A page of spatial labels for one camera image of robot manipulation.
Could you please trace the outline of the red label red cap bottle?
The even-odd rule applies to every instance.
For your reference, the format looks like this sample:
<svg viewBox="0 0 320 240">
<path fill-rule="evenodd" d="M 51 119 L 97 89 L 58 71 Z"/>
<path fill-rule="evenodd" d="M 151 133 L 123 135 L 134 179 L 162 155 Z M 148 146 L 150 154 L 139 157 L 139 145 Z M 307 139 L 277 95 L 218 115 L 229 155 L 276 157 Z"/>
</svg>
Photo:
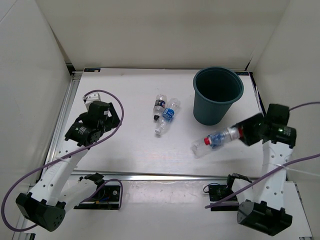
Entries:
<svg viewBox="0 0 320 240">
<path fill-rule="evenodd" d="M 204 138 L 204 144 L 210 146 L 212 149 L 222 147 L 234 140 L 240 139 L 242 136 L 241 131 L 235 127 L 228 127 L 224 130 L 217 131 L 209 134 Z"/>
</svg>

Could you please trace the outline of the black label plastic bottle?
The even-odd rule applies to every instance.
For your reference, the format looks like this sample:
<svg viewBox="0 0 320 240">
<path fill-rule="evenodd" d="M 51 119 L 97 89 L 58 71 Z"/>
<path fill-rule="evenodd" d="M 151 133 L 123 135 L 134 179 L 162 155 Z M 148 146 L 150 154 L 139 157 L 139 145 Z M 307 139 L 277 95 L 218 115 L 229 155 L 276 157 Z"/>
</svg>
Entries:
<svg viewBox="0 0 320 240">
<path fill-rule="evenodd" d="M 167 103 L 167 96 L 164 94 L 159 94 L 155 98 L 155 103 L 153 107 L 153 120 L 155 122 L 162 116 Z"/>
</svg>

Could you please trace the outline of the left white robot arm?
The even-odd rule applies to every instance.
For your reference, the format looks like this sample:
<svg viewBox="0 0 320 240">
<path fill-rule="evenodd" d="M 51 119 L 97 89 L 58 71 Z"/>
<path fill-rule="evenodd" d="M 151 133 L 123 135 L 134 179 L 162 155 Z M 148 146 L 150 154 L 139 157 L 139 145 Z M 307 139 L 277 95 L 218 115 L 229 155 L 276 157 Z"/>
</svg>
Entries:
<svg viewBox="0 0 320 240">
<path fill-rule="evenodd" d="M 63 187 L 92 144 L 97 143 L 104 133 L 117 128 L 119 123 L 111 102 L 92 101 L 87 111 L 80 114 L 66 132 L 57 162 L 48 167 L 28 193 L 20 193 L 16 198 L 22 215 L 53 232 L 69 210 L 86 200 L 103 198 L 106 181 L 99 173 L 81 177 L 75 186 L 67 190 Z"/>
</svg>

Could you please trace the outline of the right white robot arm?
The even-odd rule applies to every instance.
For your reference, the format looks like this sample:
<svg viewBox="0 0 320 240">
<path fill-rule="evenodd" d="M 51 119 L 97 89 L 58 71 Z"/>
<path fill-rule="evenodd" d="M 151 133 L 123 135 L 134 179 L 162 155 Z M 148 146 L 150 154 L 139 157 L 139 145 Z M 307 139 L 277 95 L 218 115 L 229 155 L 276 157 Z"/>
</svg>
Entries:
<svg viewBox="0 0 320 240">
<path fill-rule="evenodd" d="M 272 237 L 290 227 L 293 220 L 284 207 L 284 164 L 297 138 L 296 129 L 288 126 L 289 117 L 289 107 L 270 104 L 265 115 L 258 113 L 235 125 L 246 146 L 262 142 L 262 179 L 254 183 L 247 176 L 233 173 L 224 188 L 226 197 L 239 203 L 238 224 Z"/>
</svg>

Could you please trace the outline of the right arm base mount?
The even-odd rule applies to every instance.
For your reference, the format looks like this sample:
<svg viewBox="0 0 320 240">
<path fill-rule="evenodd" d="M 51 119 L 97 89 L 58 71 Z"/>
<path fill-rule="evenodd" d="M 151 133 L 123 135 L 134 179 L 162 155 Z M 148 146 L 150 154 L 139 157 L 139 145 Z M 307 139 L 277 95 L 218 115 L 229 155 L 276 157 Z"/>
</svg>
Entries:
<svg viewBox="0 0 320 240">
<path fill-rule="evenodd" d="M 225 184 L 210 183 L 203 187 L 203 193 L 209 195 L 209 200 L 211 202 L 217 202 L 228 195 L 232 194 L 232 190 Z M 227 202 L 220 206 L 215 206 L 210 209 L 211 212 L 221 212 L 221 211 L 237 211 L 239 208 L 239 203 L 236 196 L 230 198 Z"/>
</svg>

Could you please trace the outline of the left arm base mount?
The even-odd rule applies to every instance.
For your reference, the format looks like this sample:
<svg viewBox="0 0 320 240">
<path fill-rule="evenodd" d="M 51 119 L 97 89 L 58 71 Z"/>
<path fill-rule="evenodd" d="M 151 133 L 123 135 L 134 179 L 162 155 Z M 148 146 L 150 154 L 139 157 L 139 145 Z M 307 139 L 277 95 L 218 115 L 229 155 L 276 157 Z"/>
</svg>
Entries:
<svg viewBox="0 0 320 240">
<path fill-rule="evenodd" d="M 75 210 L 120 210 L 123 184 L 118 179 L 105 180 L 101 189 L 89 200 L 74 207 Z"/>
</svg>

